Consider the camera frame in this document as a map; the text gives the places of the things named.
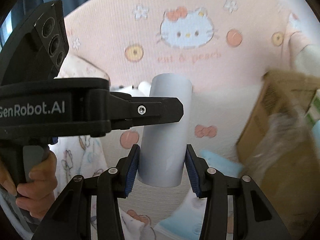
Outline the person's left hand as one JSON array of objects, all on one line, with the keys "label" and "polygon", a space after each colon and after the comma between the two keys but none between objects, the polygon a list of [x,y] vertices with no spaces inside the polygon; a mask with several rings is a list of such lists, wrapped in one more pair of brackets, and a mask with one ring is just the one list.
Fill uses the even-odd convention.
[{"label": "person's left hand", "polygon": [[28,211],[31,217],[42,219],[55,201],[57,187],[56,155],[47,150],[48,157],[29,172],[30,183],[15,186],[6,166],[1,163],[1,186],[16,199],[18,207]]}]

